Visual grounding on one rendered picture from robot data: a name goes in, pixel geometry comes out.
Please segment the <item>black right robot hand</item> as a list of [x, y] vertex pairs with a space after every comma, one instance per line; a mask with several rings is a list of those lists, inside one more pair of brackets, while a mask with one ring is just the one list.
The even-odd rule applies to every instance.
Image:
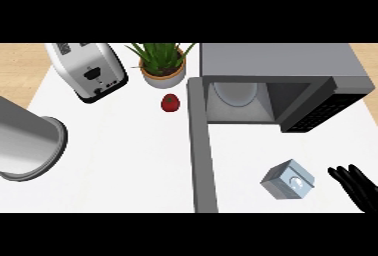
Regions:
[[378, 214], [378, 186], [360, 169], [350, 164], [348, 168], [342, 166], [329, 167], [328, 173], [339, 183], [360, 211]]

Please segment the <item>pale blue milk carton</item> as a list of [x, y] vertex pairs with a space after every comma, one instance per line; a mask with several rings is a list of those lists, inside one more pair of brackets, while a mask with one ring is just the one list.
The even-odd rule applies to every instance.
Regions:
[[314, 177], [291, 159], [269, 170], [260, 184], [277, 200], [302, 199], [314, 188]]

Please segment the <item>grey microwave door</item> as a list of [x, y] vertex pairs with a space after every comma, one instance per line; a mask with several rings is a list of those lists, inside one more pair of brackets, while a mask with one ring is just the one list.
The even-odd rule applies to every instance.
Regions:
[[217, 213], [202, 79], [190, 78], [186, 88], [195, 212]]

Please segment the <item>grey microwave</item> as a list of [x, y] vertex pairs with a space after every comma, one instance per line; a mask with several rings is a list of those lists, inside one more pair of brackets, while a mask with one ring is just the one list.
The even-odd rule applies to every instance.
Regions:
[[305, 133], [375, 89], [347, 44], [202, 43], [211, 124], [276, 124]]

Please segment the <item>red tomato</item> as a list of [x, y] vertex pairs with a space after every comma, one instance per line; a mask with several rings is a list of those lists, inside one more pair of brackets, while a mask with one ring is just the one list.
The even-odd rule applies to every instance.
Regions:
[[161, 108], [165, 112], [175, 112], [180, 107], [180, 100], [174, 94], [167, 94], [161, 101]]

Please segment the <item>green potted plant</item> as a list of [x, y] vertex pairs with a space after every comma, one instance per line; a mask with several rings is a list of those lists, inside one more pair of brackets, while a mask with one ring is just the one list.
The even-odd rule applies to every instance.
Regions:
[[139, 56], [136, 68], [140, 70], [146, 83], [158, 89], [173, 88], [186, 76], [186, 56], [193, 48], [186, 50], [178, 43], [133, 43], [128, 46]]

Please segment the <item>white and black toaster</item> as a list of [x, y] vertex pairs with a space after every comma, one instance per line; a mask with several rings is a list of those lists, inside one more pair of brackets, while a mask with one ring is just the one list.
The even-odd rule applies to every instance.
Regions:
[[46, 43], [51, 65], [84, 103], [94, 103], [128, 82], [108, 43]]

